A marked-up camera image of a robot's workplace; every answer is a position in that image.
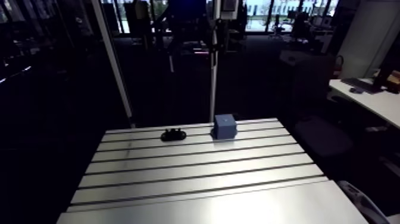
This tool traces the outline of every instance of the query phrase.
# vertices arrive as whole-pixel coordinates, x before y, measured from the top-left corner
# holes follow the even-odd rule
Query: white vertical pole
[[[217,25],[217,20],[221,17],[221,0],[214,1],[214,25]],[[212,45],[217,44],[217,32],[212,31]],[[214,121],[215,115],[215,92],[217,89],[217,65],[218,65],[218,51],[213,51],[211,57],[211,93],[210,93],[210,122]]]
[[[130,109],[130,104],[128,96],[126,95],[126,90],[124,83],[122,81],[120,69],[118,68],[117,59],[115,57],[113,45],[111,44],[110,35],[108,34],[107,26],[105,24],[104,16],[101,10],[101,5],[99,0],[92,0],[93,8],[95,10],[97,22],[99,23],[100,32],[103,37],[103,42],[105,49],[107,50],[108,58],[110,59],[112,71],[114,72],[115,81],[117,82],[118,90],[120,91],[122,103],[124,104],[126,116],[131,118],[132,111]]]
[[[217,34],[214,30],[212,32],[212,44],[217,44]],[[218,64],[218,51],[210,54],[211,56],[211,93],[210,93],[210,122],[214,121],[215,114],[215,92],[217,90],[217,64]]]

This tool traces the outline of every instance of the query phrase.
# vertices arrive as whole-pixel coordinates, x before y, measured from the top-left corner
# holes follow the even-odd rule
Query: wall
[[[362,1],[340,48],[341,78],[365,77],[378,68],[400,31],[400,1]]]

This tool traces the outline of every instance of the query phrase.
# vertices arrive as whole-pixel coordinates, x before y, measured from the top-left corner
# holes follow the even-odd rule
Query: white desk
[[[387,122],[400,128],[400,94],[392,94],[386,91],[378,94],[368,94],[366,92],[354,94],[349,92],[351,86],[341,82],[339,79],[331,80],[329,85]]]
[[[277,119],[180,127],[108,131],[58,223],[367,223]]]

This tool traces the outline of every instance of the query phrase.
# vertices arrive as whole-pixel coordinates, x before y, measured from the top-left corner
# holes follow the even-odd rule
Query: metal pole
[[[117,59],[115,57],[113,45],[111,43],[110,34],[108,33],[107,26],[105,24],[103,12],[101,10],[99,0],[92,0],[93,8],[95,10],[97,22],[99,23],[99,28],[101,35],[103,37],[105,49],[107,50],[108,58],[110,59],[112,71],[114,72],[115,81],[117,82],[118,90],[120,91],[122,103],[124,104],[126,116],[128,119],[132,117],[132,111],[130,109],[130,104],[128,96],[126,94],[125,86],[122,81],[120,69],[118,67]]]
[[[120,12],[120,7],[118,6],[117,0],[114,0],[114,5],[115,5],[115,11],[117,13],[118,22],[120,22],[121,31],[122,31],[122,33],[125,33],[124,26],[122,26],[121,12]]]
[[[272,8],[274,7],[274,0],[271,0],[270,8],[268,9],[267,23],[265,24],[265,32],[268,32],[268,27],[271,23]]]
[[[214,21],[215,26],[217,20],[221,17],[221,0],[214,0]],[[212,47],[217,44],[217,32],[215,29],[212,32]],[[210,92],[210,122],[214,121],[215,114],[215,92],[217,88],[217,65],[218,65],[218,51],[211,49],[211,92]]]
[[[213,31],[212,45],[217,44],[217,34]],[[211,94],[210,94],[210,122],[214,121],[215,115],[215,92],[217,90],[217,64],[218,64],[218,51],[213,51],[211,54]]]
[[[298,13],[301,13],[303,11],[303,3],[304,3],[304,0],[300,0],[299,6],[297,8]]]
[[[326,6],[325,6],[325,9],[324,9],[324,13],[322,13],[322,16],[323,16],[323,17],[325,17],[326,14],[328,13],[329,6],[330,6],[330,2],[331,2],[331,0],[328,0],[328,1],[326,2]]]
[[[5,16],[7,17],[7,22],[12,23],[13,18],[11,17],[10,12],[7,10],[7,7],[4,4],[4,0],[0,0],[0,5],[1,5],[1,8],[3,8],[3,12],[4,12]]]

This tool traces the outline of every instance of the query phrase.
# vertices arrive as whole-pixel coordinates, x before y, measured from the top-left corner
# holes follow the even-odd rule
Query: black object
[[[399,94],[399,90],[391,86],[386,89],[386,92],[390,92],[392,94]]]
[[[161,140],[163,142],[170,142],[170,141],[179,141],[184,140],[186,138],[186,132],[178,129],[166,129],[165,132],[161,135]]]
[[[327,100],[335,58],[293,52],[293,82],[280,120],[327,175],[341,171],[341,159],[353,147],[350,137],[336,123],[336,105]]]
[[[369,94],[377,94],[378,92],[382,92],[383,90],[379,85],[372,85],[366,82],[363,82],[356,78],[350,79],[342,79],[342,82],[351,86],[356,87],[357,89],[361,89],[363,91],[368,92]]]
[[[361,93],[364,92],[362,89],[358,89],[358,88],[355,88],[355,87],[350,88],[349,91],[352,92],[353,94],[361,94]]]

